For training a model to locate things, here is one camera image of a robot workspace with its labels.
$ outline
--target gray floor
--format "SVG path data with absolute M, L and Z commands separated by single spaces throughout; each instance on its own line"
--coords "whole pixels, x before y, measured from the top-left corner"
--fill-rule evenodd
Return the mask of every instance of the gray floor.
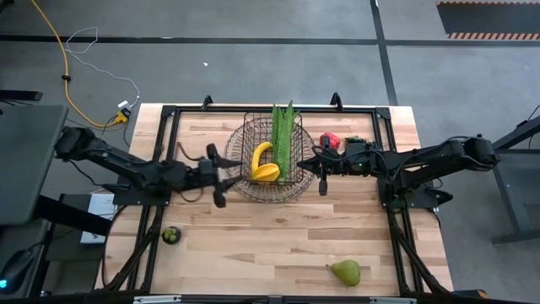
M 99 26 L 101 35 L 375 38 L 367 0 L 39 3 L 61 35 Z M 379 0 L 379 5 L 387 39 L 446 38 L 435 1 Z M 30 2 L 20 0 L 0 15 L 0 33 L 49 35 L 49 30 Z M 397 100 L 413 107 L 422 145 L 451 135 L 497 139 L 540 103 L 538 48 L 389 47 L 388 53 Z M 132 78 L 142 102 L 201 102 L 210 94 L 216 102 L 325 104 L 337 91 L 347 104 L 388 105 L 377 46 L 97 44 L 83 58 Z M 106 121 L 119 102 L 133 100 L 130 84 L 72 58 L 70 64 L 72 98 L 96 121 Z M 0 67 L 0 87 L 41 90 L 43 104 L 65 104 L 56 43 L 0 42 Z M 69 116 L 82 122 L 74 111 Z M 103 139 L 126 148 L 121 132 L 105 133 Z M 82 167 L 97 181 L 116 180 L 97 166 Z M 492 236 L 510 232 L 493 175 L 460 172 L 444 182 L 455 195 L 440 212 L 455 288 L 538 302 L 540 241 L 491 245 Z M 93 190 L 71 166 L 56 160 L 44 188 L 53 197 Z M 76 290 L 71 283 L 59 289 Z

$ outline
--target wooden tabletop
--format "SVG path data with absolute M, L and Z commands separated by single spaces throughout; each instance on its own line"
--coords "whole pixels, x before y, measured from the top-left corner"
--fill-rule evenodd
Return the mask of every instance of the wooden tabletop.
M 162 105 L 141 105 L 130 153 L 146 160 L 152 158 Z M 243 123 L 243 116 L 244 113 L 182 114 L 178 140 L 191 157 L 204 155 L 210 143 L 215 143 L 223 154 L 230 135 Z M 369 115 L 303 113 L 302 117 L 304 128 L 312 138 L 332 132 L 340 138 L 359 135 L 374 139 Z M 419 148 L 412 108 L 391 107 L 391 119 L 398 151 Z M 181 153 L 176 153 L 176 159 L 193 165 Z M 298 198 L 281 204 L 255 203 L 229 191 L 224 209 L 213 206 L 211 189 L 196 203 L 186 203 L 173 194 L 162 228 L 179 226 L 183 238 L 173 246 L 159 243 L 152 292 L 398 295 L 388 220 L 380 206 L 375 183 L 373 177 L 330 176 L 328 195 L 321 197 L 315 179 Z M 187 198 L 197 195 L 197 191 L 185 193 Z M 108 280 L 133 250 L 141 209 L 126 208 L 112 226 L 106 244 Z M 437 220 L 419 209 L 411 210 L 411 220 L 419 256 L 440 283 L 452 290 Z M 360 264 L 358 286 L 343 286 L 325 268 L 326 264 L 344 259 Z M 409 286 L 413 288 L 407 258 L 404 263 Z M 144 267 L 140 269 L 139 278 L 142 278 Z

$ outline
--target banana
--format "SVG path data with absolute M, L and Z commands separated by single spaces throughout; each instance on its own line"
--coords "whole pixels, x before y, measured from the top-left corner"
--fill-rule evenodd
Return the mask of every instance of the banana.
M 261 159 L 261 154 L 264 152 L 264 150 L 272 148 L 272 144 L 269 142 L 264 142 L 262 144 L 259 144 L 258 147 L 256 147 L 255 151 L 253 152 L 253 160 L 251 161 L 251 173 L 255 172 L 255 170 L 259 167 L 259 160 Z
M 258 167 L 251 174 L 251 179 L 259 182 L 273 182 L 278 179 L 279 168 L 276 164 L 266 164 Z

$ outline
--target green pear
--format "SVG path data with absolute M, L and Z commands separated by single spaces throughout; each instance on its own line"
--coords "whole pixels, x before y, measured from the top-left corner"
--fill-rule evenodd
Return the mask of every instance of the green pear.
M 347 286 L 360 283 L 360 265 L 353 260 L 344 260 L 330 267 L 332 272 Z

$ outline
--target wire basket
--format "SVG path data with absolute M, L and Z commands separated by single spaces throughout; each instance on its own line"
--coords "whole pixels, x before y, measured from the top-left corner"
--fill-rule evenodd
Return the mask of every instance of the wire basket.
M 272 142 L 272 115 L 247 113 L 244 124 L 235 130 L 225 148 L 225 158 L 242 161 L 240 167 L 227 169 L 229 176 L 242 176 L 235 184 L 235 190 L 242 195 L 262 203 L 278 203 L 290 200 L 304 192 L 314 175 L 299 168 L 296 163 L 313 156 L 313 139 L 302 127 L 302 117 L 298 115 L 291 135 L 290 170 L 281 182 L 260 182 L 251 179 L 251 160 L 257 146 Z M 272 162 L 273 152 L 263 152 L 260 164 Z

